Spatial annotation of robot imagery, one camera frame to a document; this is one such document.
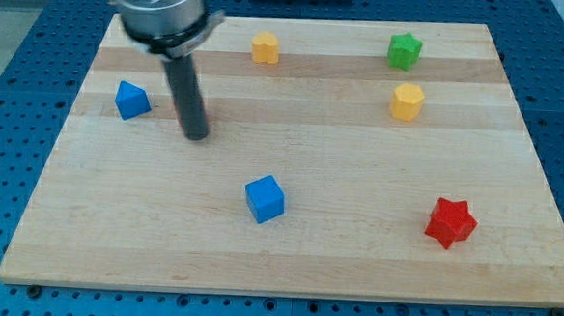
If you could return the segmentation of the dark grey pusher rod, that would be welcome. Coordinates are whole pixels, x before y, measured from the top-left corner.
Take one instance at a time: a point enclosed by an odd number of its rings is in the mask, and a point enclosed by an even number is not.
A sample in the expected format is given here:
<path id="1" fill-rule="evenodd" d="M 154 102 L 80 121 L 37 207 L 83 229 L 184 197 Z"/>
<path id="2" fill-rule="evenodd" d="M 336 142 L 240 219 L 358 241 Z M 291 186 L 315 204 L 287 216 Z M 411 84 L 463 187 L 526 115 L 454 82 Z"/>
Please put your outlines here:
<path id="1" fill-rule="evenodd" d="M 195 65 L 190 55 L 162 62 L 183 135 L 199 141 L 209 135 L 209 123 Z"/>

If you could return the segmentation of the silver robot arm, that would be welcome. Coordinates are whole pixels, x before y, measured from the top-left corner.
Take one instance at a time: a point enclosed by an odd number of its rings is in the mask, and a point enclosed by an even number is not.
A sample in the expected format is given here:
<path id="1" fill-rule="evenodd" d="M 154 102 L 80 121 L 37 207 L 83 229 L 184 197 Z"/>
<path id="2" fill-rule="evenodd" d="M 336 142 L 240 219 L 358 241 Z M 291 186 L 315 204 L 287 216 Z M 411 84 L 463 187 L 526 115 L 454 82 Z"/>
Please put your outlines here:
<path id="1" fill-rule="evenodd" d="M 205 0 L 106 0 L 136 45 L 162 61 L 178 121 L 191 141 L 209 135 L 209 123 L 192 54 L 225 18 Z"/>

